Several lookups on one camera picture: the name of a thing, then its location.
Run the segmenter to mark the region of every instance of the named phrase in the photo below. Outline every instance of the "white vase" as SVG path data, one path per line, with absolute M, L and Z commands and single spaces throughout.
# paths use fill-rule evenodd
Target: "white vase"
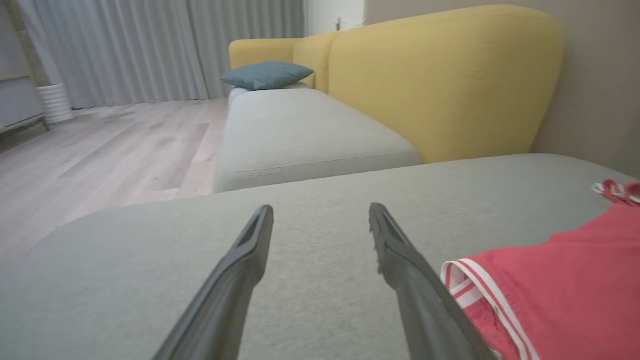
M 38 88 L 46 111 L 47 124 L 55 125 L 74 119 L 71 102 L 64 84 L 43 86 Z

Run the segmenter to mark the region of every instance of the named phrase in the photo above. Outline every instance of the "wooden floor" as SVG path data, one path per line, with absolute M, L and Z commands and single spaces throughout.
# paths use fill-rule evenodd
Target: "wooden floor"
M 0 154 L 0 268 L 96 211 L 212 192 L 226 99 L 81 110 Z

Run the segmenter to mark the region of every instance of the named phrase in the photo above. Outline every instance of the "blue throw pillow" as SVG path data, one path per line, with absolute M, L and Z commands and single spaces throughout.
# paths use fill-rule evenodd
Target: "blue throw pillow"
M 222 77 L 227 84 L 248 90 L 274 90 L 297 83 L 314 71 L 282 61 L 267 61 L 231 70 Z

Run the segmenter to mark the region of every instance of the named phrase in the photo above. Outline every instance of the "beige wall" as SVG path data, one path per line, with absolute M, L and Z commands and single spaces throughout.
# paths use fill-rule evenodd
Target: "beige wall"
M 367 0 L 367 24 L 486 4 L 555 16 L 566 59 L 556 98 L 534 147 L 640 177 L 640 1 Z
M 341 30 L 364 24 L 365 0 L 306 0 L 307 36 L 335 31 L 337 17 Z

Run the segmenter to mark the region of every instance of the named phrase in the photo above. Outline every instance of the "gray seat cushion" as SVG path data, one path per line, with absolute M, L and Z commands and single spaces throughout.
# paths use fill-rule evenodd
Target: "gray seat cushion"
M 122 208 L 61 227 L 0 272 L 0 359 L 151 359 L 253 212 L 275 210 L 240 359 L 408 359 L 377 273 L 371 202 L 435 268 L 543 243 L 606 211 L 612 170 L 527 154 L 406 167 Z
M 311 89 L 235 97 L 214 192 L 420 165 L 389 128 Z
M 292 90 L 292 89 L 311 89 L 311 87 L 309 87 L 307 84 L 304 84 L 304 83 L 295 83 L 282 88 L 282 90 Z M 251 90 L 234 87 L 233 89 L 231 89 L 231 92 L 229 93 L 229 100 L 227 104 L 229 106 L 232 106 L 237 97 L 239 97 L 240 95 L 246 94 L 248 92 L 251 92 Z

